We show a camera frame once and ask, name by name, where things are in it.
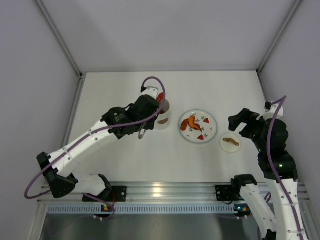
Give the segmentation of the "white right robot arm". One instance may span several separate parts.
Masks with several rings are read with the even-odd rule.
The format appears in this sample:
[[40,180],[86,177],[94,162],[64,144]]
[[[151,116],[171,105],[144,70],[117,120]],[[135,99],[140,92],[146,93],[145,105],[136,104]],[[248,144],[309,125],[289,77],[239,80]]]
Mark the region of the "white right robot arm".
[[231,187],[234,195],[248,205],[264,240],[306,240],[296,162],[286,150],[289,133],[277,113],[277,109],[271,109],[261,116],[244,108],[228,118],[232,132],[245,124],[239,134],[250,139],[258,150],[258,165],[269,187],[273,209],[258,192],[258,183],[251,174],[236,175],[231,179]]

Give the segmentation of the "metal tongs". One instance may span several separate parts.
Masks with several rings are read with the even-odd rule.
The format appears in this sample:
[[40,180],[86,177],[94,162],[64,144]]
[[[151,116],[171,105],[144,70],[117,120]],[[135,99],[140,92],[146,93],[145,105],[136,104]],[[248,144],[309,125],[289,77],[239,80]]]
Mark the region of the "metal tongs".
[[138,139],[142,140],[146,134],[147,130],[142,128],[139,132],[138,132]]

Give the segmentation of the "orange food piece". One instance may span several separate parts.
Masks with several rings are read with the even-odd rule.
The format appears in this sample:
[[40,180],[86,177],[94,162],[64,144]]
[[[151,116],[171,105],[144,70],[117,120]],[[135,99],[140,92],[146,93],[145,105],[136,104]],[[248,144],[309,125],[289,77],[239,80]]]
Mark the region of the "orange food piece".
[[160,104],[165,98],[165,94],[163,92],[161,92],[157,98],[156,98],[156,101]]

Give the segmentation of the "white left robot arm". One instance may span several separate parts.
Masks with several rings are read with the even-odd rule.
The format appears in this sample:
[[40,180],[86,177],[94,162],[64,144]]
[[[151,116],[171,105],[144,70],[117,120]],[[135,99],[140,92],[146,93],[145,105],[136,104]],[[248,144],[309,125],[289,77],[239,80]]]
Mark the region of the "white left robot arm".
[[93,127],[62,149],[37,156],[42,174],[53,197],[58,199],[70,193],[84,193],[96,199],[107,200],[112,186],[103,174],[76,173],[75,168],[89,160],[90,155],[125,136],[138,133],[142,139],[147,130],[153,130],[160,104],[150,95],[141,95],[126,108],[113,107]]

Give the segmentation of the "red orange food slices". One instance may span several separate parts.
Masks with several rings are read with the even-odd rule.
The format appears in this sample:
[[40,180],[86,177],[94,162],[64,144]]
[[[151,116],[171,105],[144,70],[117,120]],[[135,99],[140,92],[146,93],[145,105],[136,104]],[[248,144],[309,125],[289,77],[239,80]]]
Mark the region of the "red orange food slices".
[[190,116],[189,118],[183,120],[183,122],[180,125],[180,130],[185,131],[187,127],[190,127],[192,130],[197,130],[197,131],[203,131],[201,126],[196,123],[196,117],[194,115]]

